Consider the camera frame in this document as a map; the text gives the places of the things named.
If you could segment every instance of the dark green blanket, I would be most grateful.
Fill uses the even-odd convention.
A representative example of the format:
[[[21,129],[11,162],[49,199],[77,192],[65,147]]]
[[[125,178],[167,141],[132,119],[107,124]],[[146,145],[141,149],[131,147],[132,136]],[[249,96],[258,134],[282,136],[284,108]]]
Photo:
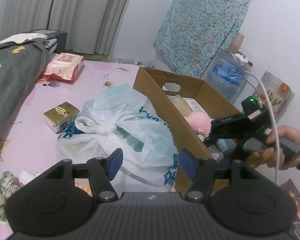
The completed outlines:
[[[44,41],[37,38],[22,44],[0,44],[0,137],[48,63],[49,53],[42,44]]]

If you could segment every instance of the box handle hole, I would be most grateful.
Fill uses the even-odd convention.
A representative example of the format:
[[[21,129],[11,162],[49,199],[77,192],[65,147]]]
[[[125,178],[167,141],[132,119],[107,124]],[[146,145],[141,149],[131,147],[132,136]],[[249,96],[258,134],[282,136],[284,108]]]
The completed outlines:
[[[171,91],[171,92],[178,92],[178,91],[180,91],[180,88],[181,88],[180,85],[175,84],[175,83],[168,83],[168,82],[162,86],[163,90]]]

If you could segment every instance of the bottle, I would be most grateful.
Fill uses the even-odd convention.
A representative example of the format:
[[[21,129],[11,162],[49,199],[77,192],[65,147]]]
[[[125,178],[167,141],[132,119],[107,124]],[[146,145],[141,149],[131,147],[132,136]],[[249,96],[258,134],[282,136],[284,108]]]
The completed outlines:
[[[236,56],[219,49],[201,78],[232,104],[245,87],[247,81],[244,71],[249,67],[247,63],[238,64],[234,57]]]
[[[126,130],[117,126],[117,132],[120,137],[123,138],[129,144],[135,152],[142,152],[142,148],[145,145],[143,142],[129,134]]]
[[[241,44],[243,43],[243,38],[244,36],[242,33],[236,33],[229,44],[227,52],[236,54],[240,49]]]

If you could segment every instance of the metal screw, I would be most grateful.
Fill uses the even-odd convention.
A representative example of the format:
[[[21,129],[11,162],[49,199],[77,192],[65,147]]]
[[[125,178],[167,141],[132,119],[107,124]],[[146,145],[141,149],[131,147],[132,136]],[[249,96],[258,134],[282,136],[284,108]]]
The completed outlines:
[[[111,199],[115,196],[115,194],[110,190],[102,191],[99,196],[103,199]]]
[[[200,199],[203,197],[203,194],[200,191],[193,190],[193,191],[189,191],[187,196],[192,199]]]

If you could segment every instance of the plastic bag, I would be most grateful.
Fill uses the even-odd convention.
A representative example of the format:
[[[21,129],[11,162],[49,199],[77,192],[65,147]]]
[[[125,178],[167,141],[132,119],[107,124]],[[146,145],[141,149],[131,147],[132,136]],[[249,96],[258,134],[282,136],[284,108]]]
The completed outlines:
[[[141,141],[142,150],[135,152],[117,127]],[[178,150],[170,128],[157,116],[150,100],[126,84],[84,103],[75,126],[59,136],[57,159],[85,163],[94,157],[108,157],[117,148],[123,150],[120,171],[126,175],[152,187],[174,185]]]

